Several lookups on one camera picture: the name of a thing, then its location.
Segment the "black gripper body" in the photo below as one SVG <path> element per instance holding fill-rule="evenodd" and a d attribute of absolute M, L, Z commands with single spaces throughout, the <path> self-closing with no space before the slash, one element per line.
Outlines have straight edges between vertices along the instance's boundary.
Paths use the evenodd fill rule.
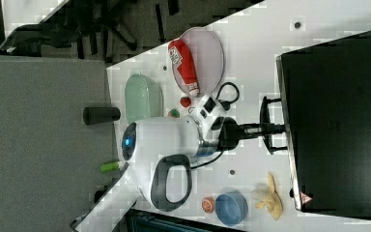
<path fill-rule="evenodd" d="M 281 151 L 286 147 L 274 147 L 271 142 L 273 134 L 283 133 L 284 125 L 274 123 L 252 123 L 239 125 L 234 119 L 227 117 L 221 128 L 218 138 L 218 151 L 234 150 L 241 140 L 256 139 L 262 137 L 269 151 Z"/>

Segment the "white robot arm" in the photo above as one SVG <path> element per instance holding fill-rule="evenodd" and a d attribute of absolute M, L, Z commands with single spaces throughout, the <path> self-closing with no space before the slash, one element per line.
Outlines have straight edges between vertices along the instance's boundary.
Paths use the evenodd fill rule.
<path fill-rule="evenodd" d="M 283 125 L 266 119 L 240 125 L 227 115 L 226 104 L 206 95 L 184 117 L 152 117 L 128 125 L 122 138 L 123 157 L 140 193 L 155 208 L 171 212 L 185 204 L 196 159 L 233 150 L 245 139 L 265 139 L 285 131 Z M 172 201 L 167 196 L 167 178 L 176 166 L 185 171 L 186 191 L 183 198 Z"/>

